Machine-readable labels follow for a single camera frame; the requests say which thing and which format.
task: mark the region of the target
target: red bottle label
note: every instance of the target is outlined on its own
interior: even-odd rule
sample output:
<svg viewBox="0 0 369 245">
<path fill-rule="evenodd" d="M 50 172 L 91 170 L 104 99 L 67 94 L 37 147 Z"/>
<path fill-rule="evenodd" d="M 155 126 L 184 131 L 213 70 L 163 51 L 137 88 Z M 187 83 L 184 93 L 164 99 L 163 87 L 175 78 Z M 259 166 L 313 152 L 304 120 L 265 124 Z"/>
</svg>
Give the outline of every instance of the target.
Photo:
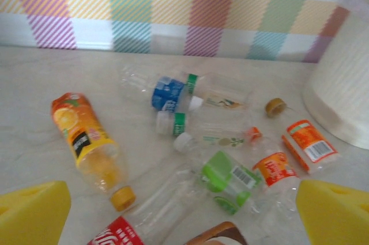
<svg viewBox="0 0 369 245">
<path fill-rule="evenodd" d="M 131 225 L 119 216 L 87 245 L 144 245 Z"/>
</svg>

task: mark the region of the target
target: lying bottle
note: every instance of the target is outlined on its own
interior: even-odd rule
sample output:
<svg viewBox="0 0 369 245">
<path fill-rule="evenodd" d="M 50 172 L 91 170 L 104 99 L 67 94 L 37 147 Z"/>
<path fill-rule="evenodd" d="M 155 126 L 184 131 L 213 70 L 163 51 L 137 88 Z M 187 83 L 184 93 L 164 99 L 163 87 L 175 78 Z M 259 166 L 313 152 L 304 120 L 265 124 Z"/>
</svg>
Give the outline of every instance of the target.
<svg viewBox="0 0 369 245">
<path fill-rule="evenodd" d="M 135 195 L 127 185 L 123 152 L 97 120 L 88 99 L 81 93 L 66 93 L 52 102 L 51 115 L 84 179 L 107 194 L 117 211 L 132 205 Z"/>
<path fill-rule="evenodd" d="M 214 147 L 203 149 L 188 133 L 178 136 L 174 147 L 186 154 L 193 171 L 226 212 L 233 215 L 240 208 L 261 212 L 254 200 L 261 193 L 261 178 L 228 153 Z"/>
<path fill-rule="evenodd" d="M 123 65 L 121 69 L 121 87 L 125 96 L 135 94 L 135 98 L 151 100 L 157 110 L 184 112 L 194 110 L 199 105 L 197 97 L 204 100 L 204 104 L 211 107 L 221 107 L 229 110 L 248 107 L 248 95 L 251 88 L 248 84 L 217 73 L 203 76 L 180 72 L 170 72 L 169 77 L 155 73 L 152 65 Z M 192 97 L 196 107 L 189 107 Z"/>
<path fill-rule="evenodd" d="M 201 107 L 189 114 L 159 111 L 156 132 L 179 136 L 185 131 L 203 145 L 240 147 L 250 128 L 248 113 Z"/>
<path fill-rule="evenodd" d="M 123 65 L 121 68 L 121 88 L 130 100 L 150 102 L 158 111 L 187 112 L 198 108 L 202 100 L 188 92 L 185 83 L 176 78 L 153 72 L 152 65 Z"/>
<path fill-rule="evenodd" d="M 151 97 L 151 105 L 158 111 L 187 112 L 196 110 L 203 100 L 192 96 L 187 86 L 173 78 L 161 77 L 156 83 Z"/>
<path fill-rule="evenodd" d="M 312 123 L 287 107 L 282 99 L 268 102 L 265 111 L 276 122 L 289 151 L 308 173 L 322 170 L 339 158 L 336 149 Z"/>
<path fill-rule="evenodd" d="M 202 98 L 207 106 L 228 110 L 248 108 L 251 88 L 244 81 L 217 73 L 207 73 L 203 76 L 180 73 L 177 79 L 185 82 L 190 94 Z"/>
<path fill-rule="evenodd" d="M 193 172 L 180 167 L 151 197 L 118 217 L 88 245 L 162 244 L 206 194 Z"/>
<path fill-rule="evenodd" d="M 250 129 L 247 137 L 251 146 L 246 157 L 252 162 L 253 173 L 265 182 L 264 193 L 275 195 L 278 204 L 286 211 L 296 211 L 295 199 L 300 179 L 289 164 L 287 155 L 256 127 Z"/>
</svg>

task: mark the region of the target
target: striped wall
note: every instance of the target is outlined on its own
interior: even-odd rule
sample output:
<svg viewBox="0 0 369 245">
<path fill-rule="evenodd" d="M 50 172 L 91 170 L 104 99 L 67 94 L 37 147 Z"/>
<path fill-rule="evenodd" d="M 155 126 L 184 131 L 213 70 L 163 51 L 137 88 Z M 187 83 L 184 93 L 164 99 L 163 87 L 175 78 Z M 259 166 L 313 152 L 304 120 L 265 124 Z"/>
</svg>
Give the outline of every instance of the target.
<svg viewBox="0 0 369 245">
<path fill-rule="evenodd" d="M 0 44 L 318 62 L 335 0 L 0 0 Z"/>
</svg>

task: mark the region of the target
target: orange juice bottle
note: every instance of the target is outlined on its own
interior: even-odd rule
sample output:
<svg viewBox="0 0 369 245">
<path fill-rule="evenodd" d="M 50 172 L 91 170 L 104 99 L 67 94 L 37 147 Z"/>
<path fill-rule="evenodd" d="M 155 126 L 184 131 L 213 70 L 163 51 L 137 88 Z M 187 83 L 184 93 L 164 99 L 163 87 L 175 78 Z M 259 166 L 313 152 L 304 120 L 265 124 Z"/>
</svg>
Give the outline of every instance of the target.
<svg viewBox="0 0 369 245">
<path fill-rule="evenodd" d="M 66 93 L 52 102 L 51 115 L 85 180 L 107 194 L 117 211 L 133 204 L 135 195 L 126 184 L 123 154 L 101 126 L 88 99 L 81 93 Z"/>
</svg>

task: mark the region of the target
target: green label with barcode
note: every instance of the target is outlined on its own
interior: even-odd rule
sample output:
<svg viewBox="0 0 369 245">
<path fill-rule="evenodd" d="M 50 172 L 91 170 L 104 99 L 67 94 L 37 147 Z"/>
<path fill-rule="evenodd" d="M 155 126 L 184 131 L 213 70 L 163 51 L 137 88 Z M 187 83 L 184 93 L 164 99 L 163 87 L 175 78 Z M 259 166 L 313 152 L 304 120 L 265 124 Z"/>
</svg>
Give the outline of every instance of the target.
<svg viewBox="0 0 369 245">
<path fill-rule="evenodd" d="M 223 151 L 216 152 L 204 165 L 201 180 L 229 214 L 235 214 L 261 183 L 260 177 Z"/>
<path fill-rule="evenodd" d="M 189 93 L 192 94 L 194 93 L 194 89 L 196 86 L 196 81 L 197 81 L 198 76 L 195 74 L 189 74 L 189 77 L 187 78 L 187 87 L 189 89 Z"/>
<path fill-rule="evenodd" d="M 174 114 L 174 125 L 173 125 L 173 135 L 175 137 L 184 133 L 186 129 L 186 114 L 181 114 L 179 112 Z"/>
</svg>

